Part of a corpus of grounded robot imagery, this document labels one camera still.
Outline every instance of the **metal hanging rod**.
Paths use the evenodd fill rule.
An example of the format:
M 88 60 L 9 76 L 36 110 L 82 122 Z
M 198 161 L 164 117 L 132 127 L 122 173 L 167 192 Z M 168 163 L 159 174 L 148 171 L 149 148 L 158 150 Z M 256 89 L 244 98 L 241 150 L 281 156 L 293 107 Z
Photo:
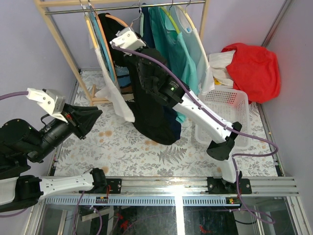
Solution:
M 183 2 L 174 2 L 174 3 L 158 3 L 158 4 L 149 4 L 149 5 L 140 5 L 140 7 L 156 7 L 156 6 L 176 6 L 176 5 L 187 5 L 187 4 L 200 4 L 205 3 L 205 0 L 202 1 L 183 1 Z M 46 15 L 60 15 L 60 14 L 69 14 L 69 13 L 78 13 L 78 12 L 87 12 L 87 11 L 112 11 L 112 10 L 123 10 L 123 9 L 134 9 L 139 8 L 138 5 L 135 6 L 116 6 L 116 7 L 106 7 L 106 8 L 93 8 L 93 9 L 80 9 L 80 10 L 69 10 L 69 11 L 46 11 Z

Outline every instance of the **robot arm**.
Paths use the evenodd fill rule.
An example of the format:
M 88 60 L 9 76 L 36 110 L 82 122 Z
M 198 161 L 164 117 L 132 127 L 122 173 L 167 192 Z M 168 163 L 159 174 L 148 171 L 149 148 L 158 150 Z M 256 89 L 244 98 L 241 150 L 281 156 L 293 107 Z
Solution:
M 121 31 L 117 38 L 111 41 L 113 48 L 118 49 L 116 46 L 122 49 L 129 49 L 128 45 L 136 45 L 136 36 L 130 37 L 131 31 L 127 30 L 127 33 Z M 126 54 L 129 54 L 130 50 L 121 50 Z M 150 56 L 162 64 L 166 65 L 166 60 L 161 54 L 151 48 L 138 48 L 136 50 L 141 54 Z M 186 84 L 185 88 L 188 89 L 191 96 L 202 105 L 202 109 L 206 109 L 211 115 L 221 121 L 225 126 L 218 124 L 213 118 L 209 117 L 202 109 L 193 102 L 193 100 L 185 93 L 183 88 L 172 78 L 163 68 L 159 65 L 152 63 L 151 60 L 134 56 L 134 60 L 137 60 L 137 71 L 139 74 L 139 80 L 142 88 L 149 93 L 154 99 L 162 104 L 168 106 L 174 110 L 191 118 L 196 124 L 206 130 L 211 138 L 212 142 L 207 149 L 207 154 L 213 159 L 218 161 L 218 165 L 222 169 L 222 178 L 231 184 L 236 182 L 236 170 L 232 161 L 232 149 L 235 145 L 235 139 L 237 134 L 225 129 L 225 126 L 232 127 L 233 129 L 240 131 L 242 125 L 238 122 L 231 123 L 218 116 L 211 109 L 209 109 L 204 103 L 202 103 L 197 96 L 188 88 Z
M 30 169 L 27 160 L 42 163 L 72 133 L 84 139 L 102 114 L 97 107 L 65 104 L 65 98 L 57 91 L 27 91 L 26 97 L 37 101 L 55 119 L 40 131 L 22 119 L 11 120 L 0 128 L 0 212 L 28 208 L 39 200 L 64 192 L 105 191 L 104 172 L 97 168 L 72 177 L 20 176 Z
M 27 159 L 41 163 L 72 133 L 84 139 L 102 114 L 97 107 L 65 104 L 65 98 L 57 91 L 27 91 L 27 98 L 37 101 L 55 119 L 39 131 L 22 119 L 8 121 L 0 128 L 0 180 L 29 170 Z

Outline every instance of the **hanger hook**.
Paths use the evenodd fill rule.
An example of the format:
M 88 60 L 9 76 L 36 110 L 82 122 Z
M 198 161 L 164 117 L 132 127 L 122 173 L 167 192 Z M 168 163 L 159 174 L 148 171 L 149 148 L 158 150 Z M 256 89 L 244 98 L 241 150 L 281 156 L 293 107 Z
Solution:
M 90 8 L 91 12 L 94 12 L 94 14 L 96 14 L 96 12 L 94 11 L 94 9 L 92 7 L 92 4 L 91 4 L 90 0 L 88 0 L 88 5 L 89 5 L 89 8 Z
M 172 0 L 172 5 L 170 6 L 170 9 L 169 9 L 170 13 L 171 13 L 171 8 L 172 8 L 173 4 L 174 4 L 174 0 Z
M 82 7 L 82 9 L 83 9 L 84 14 L 86 14 L 86 13 L 85 13 L 85 9 L 84 9 L 84 7 L 83 7 L 83 3 L 82 3 L 82 1 L 81 1 L 81 0 L 79 0 L 79 2 L 80 2 L 80 5 L 81 5 L 81 7 Z
M 191 0 L 189 0 L 189 3 L 186 5 L 185 13 L 187 13 L 187 7 L 191 4 Z
M 139 12 L 140 12 L 140 14 L 141 14 L 142 9 L 141 9 L 141 5 L 140 5 L 140 0 L 138 0 L 138 6 L 139 6 Z

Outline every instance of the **teal shirt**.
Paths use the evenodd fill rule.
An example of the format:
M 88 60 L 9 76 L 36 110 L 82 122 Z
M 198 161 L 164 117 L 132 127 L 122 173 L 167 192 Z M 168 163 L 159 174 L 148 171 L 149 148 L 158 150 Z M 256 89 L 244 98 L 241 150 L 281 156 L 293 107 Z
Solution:
M 151 29 L 156 49 L 168 62 L 168 68 L 195 93 L 199 93 L 197 67 L 189 55 L 182 37 L 159 7 L 149 8 Z M 177 121 L 183 123 L 186 116 L 178 113 Z

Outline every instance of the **glass panel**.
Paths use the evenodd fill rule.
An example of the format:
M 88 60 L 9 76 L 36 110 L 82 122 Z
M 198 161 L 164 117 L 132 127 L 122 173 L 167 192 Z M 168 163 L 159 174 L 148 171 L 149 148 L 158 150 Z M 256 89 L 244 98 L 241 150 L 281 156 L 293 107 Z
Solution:
M 102 215 L 101 235 L 176 235 L 176 207 L 97 207 Z M 59 235 L 61 215 L 67 210 L 63 235 L 73 234 L 73 214 L 75 206 L 47 205 L 40 226 L 40 235 Z M 96 235 L 100 228 L 100 219 L 90 218 L 96 215 L 89 207 L 80 206 L 76 224 L 77 235 Z
M 184 220 L 179 221 L 176 213 L 178 209 L 175 206 L 97 206 L 96 208 L 102 214 L 100 235 L 176 235 L 177 224 L 181 221 L 183 221 L 181 224 L 184 223 L 186 235 L 297 234 L 293 229 L 285 198 L 245 198 L 244 200 L 250 209 L 269 214 L 276 223 L 271 225 L 261 222 L 246 211 L 220 211 L 225 210 L 224 207 L 185 206 L 183 207 Z M 74 210 L 75 206 L 47 205 L 38 234 L 72 235 Z M 256 215 L 267 220 L 262 213 Z M 99 228 L 100 219 L 97 213 L 90 210 L 88 206 L 80 206 L 76 223 L 77 235 L 96 235 Z

